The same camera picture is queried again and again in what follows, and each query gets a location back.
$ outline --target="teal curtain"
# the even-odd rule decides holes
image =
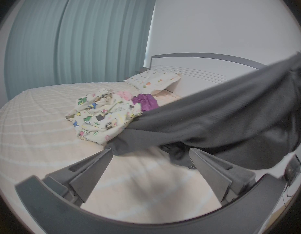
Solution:
[[[8,39],[8,98],[41,86],[121,81],[143,67],[155,0],[26,0]]]

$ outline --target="mattress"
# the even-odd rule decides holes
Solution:
[[[44,233],[28,214],[14,185],[31,175],[44,178],[104,149],[78,139],[64,115],[76,98],[111,88],[140,91],[125,82],[84,83],[29,89],[0,110],[0,191],[19,218],[35,233]],[[159,106],[180,97],[162,91]],[[81,208],[107,218],[134,223],[174,222],[221,207],[197,170],[173,165],[157,147],[114,156]]]

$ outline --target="headboard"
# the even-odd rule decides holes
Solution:
[[[241,57],[213,53],[173,53],[152,56],[152,70],[176,71],[181,79],[167,90],[188,96],[245,75],[265,65]]]

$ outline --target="purple cloth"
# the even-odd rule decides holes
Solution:
[[[140,103],[142,106],[142,111],[150,111],[158,106],[157,100],[151,94],[139,94],[132,98],[133,104]]]

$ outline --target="white pillow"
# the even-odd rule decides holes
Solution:
[[[174,72],[147,70],[130,77],[125,82],[136,87],[143,94],[155,95],[180,79],[181,77]]]

